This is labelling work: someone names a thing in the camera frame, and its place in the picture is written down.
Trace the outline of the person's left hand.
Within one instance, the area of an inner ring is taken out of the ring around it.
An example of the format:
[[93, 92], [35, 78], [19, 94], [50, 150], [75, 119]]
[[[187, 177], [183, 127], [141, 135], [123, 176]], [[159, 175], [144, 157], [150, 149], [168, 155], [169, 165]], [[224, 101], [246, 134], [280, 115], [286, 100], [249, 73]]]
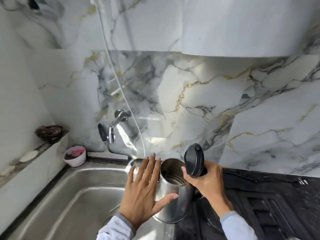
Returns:
[[143, 223], [157, 214], [155, 213], [155, 195], [160, 176], [161, 158], [155, 159], [150, 181], [148, 184], [144, 184], [146, 158], [143, 159], [134, 182], [131, 185], [126, 183], [119, 210], [119, 213], [133, 224], [135, 230], [138, 230]]

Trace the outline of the person's right hand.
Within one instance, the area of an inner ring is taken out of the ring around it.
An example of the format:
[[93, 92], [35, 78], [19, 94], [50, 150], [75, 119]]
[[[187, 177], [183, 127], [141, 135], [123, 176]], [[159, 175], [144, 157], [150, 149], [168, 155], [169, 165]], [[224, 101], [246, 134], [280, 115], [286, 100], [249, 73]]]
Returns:
[[225, 194], [223, 183], [223, 168], [211, 161], [205, 160], [207, 173], [194, 178], [194, 187], [209, 201], [219, 218], [232, 211], [230, 202]]

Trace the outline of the stainless steel electric kettle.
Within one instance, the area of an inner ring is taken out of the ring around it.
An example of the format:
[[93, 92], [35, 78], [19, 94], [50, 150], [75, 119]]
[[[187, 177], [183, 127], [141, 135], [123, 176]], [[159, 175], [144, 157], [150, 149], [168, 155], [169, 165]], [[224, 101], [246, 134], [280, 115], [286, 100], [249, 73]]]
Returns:
[[181, 167], [184, 166], [192, 178], [197, 178], [207, 174], [204, 161], [204, 152], [198, 143], [190, 145], [180, 159], [168, 158], [162, 161], [155, 200], [170, 193], [177, 193], [178, 198], [154, 215], [157, 220], [168, 224], [177, 223], [186, 216], [192, 202], [202, 198], [199, 190], [184, 179]]

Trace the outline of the person's right forearm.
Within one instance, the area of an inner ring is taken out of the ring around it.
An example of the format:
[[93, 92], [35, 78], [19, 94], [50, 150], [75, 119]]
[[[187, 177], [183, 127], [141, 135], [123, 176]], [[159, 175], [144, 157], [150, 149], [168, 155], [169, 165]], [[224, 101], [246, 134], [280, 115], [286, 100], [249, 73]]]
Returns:
[[236, 211], [230, 211], [220, 218], [227, 240], [258, 240], [255, 231]]

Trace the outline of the person's left forearm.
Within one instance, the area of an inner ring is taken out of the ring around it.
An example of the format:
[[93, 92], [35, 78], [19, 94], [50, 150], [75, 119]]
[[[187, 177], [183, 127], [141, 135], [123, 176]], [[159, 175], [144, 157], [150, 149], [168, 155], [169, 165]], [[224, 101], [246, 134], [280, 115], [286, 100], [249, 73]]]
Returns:
[[103, 226], [96, 240], [132, 240], [136, 236], [133, 224], [122, 214], [117, 213]]

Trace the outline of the small white bowl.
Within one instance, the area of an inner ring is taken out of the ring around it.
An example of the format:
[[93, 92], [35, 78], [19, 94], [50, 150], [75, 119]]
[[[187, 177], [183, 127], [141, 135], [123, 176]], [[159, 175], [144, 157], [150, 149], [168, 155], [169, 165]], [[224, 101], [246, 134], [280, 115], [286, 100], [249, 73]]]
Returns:
[[83, 146], [74, 146], [66, 150], [63, 154], [63, 160], [71, 167], [78, 167], [86, 161], [87, 153]]

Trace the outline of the stainless steel sink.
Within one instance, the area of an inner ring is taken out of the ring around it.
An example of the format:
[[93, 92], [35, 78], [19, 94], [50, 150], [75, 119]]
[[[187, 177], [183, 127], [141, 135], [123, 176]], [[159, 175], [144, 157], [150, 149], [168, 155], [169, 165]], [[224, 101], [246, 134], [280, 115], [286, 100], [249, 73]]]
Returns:
[[118, 213], [130, 165], [71, 167], [6, 240], [96, 240]]

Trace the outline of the black drainboard mat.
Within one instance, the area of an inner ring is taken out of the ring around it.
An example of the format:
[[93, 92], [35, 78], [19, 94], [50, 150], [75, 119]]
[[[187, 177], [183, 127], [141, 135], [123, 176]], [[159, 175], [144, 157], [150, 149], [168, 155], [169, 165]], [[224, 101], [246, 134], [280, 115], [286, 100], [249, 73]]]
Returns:
[[223, 169], [223, 181], [258, 240], [320, 240], [320, 177]]

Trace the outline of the dark scrubber dish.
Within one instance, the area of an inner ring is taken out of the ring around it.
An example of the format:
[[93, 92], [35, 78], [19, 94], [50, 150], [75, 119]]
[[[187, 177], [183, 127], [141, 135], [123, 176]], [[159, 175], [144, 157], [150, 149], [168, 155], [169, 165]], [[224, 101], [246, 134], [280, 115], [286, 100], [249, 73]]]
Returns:
[[40, 126], [34, 133], [42, 141], [56, 143], [63, 137], [63, 130], [59, 125]]

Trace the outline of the chrome wall tap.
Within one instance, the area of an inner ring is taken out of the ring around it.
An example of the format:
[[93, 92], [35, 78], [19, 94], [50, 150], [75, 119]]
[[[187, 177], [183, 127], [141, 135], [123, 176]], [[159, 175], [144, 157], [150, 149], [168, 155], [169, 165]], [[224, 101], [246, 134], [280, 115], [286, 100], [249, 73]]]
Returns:
[[106, 150], [104, 152], [97, 153], [96, 157], [103, 158], [103, 159], [111, 159], [116, 161], [128, 161], [128, 156], [112, 153], [110, 151], [110, 144], [113, 144], [116, 139], [114, 129], [120, 122], [125, 122], [129, 118], [129, 115], [127, 114], [126, 111], [122, 109], [118, 109], [115, 111], [114, 116], [115, 116], [115, 119], [111, 122], [107, 131], [102, 124], [100, 123], [98, 124], [99, 135], [101, 137], [101, 140], [104, 142], [106, 146]]

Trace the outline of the white wall cabinet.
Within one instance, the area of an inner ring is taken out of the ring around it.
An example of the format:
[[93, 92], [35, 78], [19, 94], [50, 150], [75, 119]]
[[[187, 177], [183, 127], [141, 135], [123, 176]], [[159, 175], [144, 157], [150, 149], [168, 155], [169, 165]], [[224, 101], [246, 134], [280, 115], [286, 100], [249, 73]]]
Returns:
[[94, 0], [110, 50], [211, 57], [293, 54], [320, 0]]

